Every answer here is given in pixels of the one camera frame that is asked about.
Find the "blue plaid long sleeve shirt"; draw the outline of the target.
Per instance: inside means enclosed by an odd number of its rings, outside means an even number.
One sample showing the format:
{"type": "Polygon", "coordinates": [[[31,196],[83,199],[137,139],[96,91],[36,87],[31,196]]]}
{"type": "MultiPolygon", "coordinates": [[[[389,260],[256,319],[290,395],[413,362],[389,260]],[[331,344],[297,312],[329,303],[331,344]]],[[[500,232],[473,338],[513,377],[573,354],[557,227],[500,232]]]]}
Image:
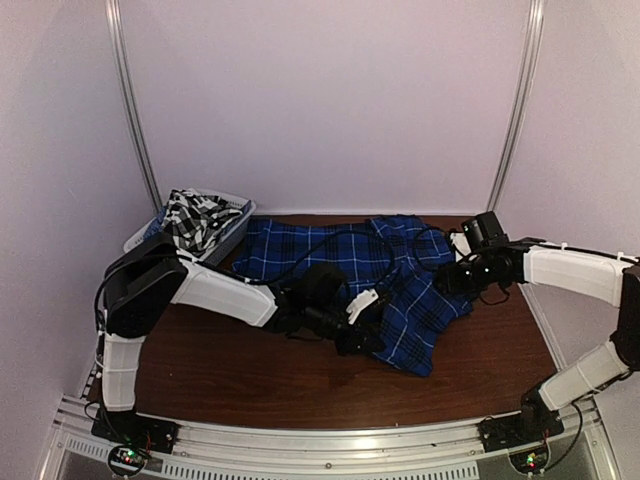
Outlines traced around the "blue plaid long sleeve shirt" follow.
{"type": "Polygon", "coordinates": [[[345,274],[349,299],[367,289],[387,292],[379,327],[385,349],[375,357],[427,377],[438,337],[473,310],[474,295],[447,295],[434,285],[436,270],[454,258],[443,233],[416,216],[328,226],[253,218],[232,270],[254,280],[288,281],[328,263],[345,274]]]}

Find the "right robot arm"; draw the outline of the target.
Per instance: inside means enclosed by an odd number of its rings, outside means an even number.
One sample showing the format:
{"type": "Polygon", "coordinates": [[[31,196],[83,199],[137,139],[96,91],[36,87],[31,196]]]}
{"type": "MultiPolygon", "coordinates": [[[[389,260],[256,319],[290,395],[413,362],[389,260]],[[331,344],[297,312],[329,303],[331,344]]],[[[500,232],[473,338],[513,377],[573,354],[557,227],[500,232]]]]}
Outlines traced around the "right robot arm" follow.
{"type": "Polygon", "coordinates": [[[526,237],[512,240],[496,214],[465,221],[453,245],[459,258],[439,267],[434,284],[444,294],[480,294],[492,284],[555,287],[617,308],[614,332],[602,345],[527,392],[512,430],[530,442],[553,429],[557,412],[598,388],[639,369],[639,261],[526,237]]]}

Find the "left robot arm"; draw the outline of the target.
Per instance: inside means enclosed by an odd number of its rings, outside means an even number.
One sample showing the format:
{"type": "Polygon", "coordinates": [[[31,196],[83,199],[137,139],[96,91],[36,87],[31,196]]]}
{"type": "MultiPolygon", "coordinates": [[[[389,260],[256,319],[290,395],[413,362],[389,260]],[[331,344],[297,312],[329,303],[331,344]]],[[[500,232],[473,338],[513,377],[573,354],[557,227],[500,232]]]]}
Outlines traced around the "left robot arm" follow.
{"type": "Polygon", "coordinates": [[[295,280],[286,274],[254,280],[180,253],[166,234],[142,242],[106,269],[94,298],[106,429],[123,444],[143,436],[135,412],[139,358],[169,305],[197,307],[274,333],[306,329],[332,341],[341,355],[382,352],[385,344],[366,319],[378,292],[367,289],[340,301],[347,290],[346,275],[326,262],[295,280]]]}

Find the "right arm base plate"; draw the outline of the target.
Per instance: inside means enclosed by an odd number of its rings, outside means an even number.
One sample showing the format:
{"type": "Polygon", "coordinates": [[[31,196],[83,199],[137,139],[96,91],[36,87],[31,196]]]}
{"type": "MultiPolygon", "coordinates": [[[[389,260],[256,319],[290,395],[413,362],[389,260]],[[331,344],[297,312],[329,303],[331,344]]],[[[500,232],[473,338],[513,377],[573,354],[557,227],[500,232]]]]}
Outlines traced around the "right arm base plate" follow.
{"type": "Polygon", "coordinates": [[[545,436],[564,432],[561,420],[552,419],[547,425],[526,427],[520,414],[486,417],[478,425],[478,433],[486,453],[542,442],[545,436]]]}

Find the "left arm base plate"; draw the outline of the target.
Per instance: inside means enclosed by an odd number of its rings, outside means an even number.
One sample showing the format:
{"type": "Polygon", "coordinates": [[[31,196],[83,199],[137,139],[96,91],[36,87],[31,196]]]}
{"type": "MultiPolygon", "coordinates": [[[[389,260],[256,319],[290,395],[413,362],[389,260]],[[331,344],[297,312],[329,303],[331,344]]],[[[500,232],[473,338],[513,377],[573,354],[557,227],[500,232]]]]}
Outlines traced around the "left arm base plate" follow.
{"type": "Polygon", "coordinates": [[[141,416],[133,411],[106,412],[105,418],[93,422],[91,434],[128,447],[171,454],[178,430],[179,425],[175,422],[141,416]]]}

